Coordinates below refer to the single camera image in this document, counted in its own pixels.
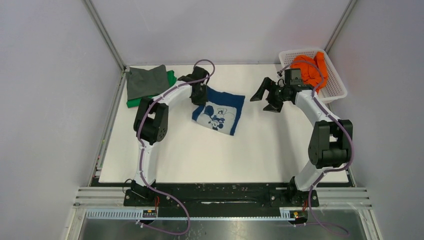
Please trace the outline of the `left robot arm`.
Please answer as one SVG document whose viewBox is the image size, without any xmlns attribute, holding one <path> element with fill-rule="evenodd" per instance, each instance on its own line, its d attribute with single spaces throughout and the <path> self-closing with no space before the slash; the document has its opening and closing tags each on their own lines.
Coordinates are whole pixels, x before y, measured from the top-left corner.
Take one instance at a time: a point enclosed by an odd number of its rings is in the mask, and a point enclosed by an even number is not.
<svg viewBox="0 0 424 240">
<path fill-rule="evenodd" d="M 156 195 L 163 193 L 153 184 L 156 181 L 159 143 L 168 132 L 170 109 L 186 99 L 204 106 L 207 102 L 206 83 L 210 75 L 206 69 L 194 66 L 192 73 L 178 78 L 163 93 L 153 98 L 141 98 L 133 124 L 138 140 L 137 167 L 127 194 L 135 195 L 142 205 L 152 204 Z"/>
</svg>

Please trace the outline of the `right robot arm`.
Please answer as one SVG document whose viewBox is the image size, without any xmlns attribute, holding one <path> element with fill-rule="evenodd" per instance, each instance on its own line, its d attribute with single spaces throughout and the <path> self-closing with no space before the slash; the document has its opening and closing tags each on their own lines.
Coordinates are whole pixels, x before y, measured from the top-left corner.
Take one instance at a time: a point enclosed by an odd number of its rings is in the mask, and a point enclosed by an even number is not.
<svg viewBox="0 0 424 240">
<path fill-rule="evenodd" d="M 299 68 L 290 68 L 279 73 L 276 82 L 265 77 L 258 90 L 250 98 L 256 102 L 264 98 L 267 105 L 264 111 L 279 113 L 285 103 L 297 106 L 313 126 L 307 147 L 308 162 L 303 169 L 291 178 L 283 193 L 285 201 L 293 206 L 303 203 L 311 205 L 314 187 L 331 172 L 341 172 L 353 160 L 353 124 L 343 120 L 317 98 L 314 86 L 304 83 Z"/>
</svg>

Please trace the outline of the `blue t-shirt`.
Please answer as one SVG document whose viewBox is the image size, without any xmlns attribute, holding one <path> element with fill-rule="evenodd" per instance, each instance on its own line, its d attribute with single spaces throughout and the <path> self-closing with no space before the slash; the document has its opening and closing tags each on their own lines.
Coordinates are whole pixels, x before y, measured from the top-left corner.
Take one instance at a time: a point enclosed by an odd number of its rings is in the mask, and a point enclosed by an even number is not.
<svg viewBox="0 0 424 240">
<path fill-rule="evenodd" d="M 216 91 L 209 86 L 206 90 L 207 102 L 192 112 L 191 119 L 208 129 L 234 136 L 246 97 Z"/>
</svg>

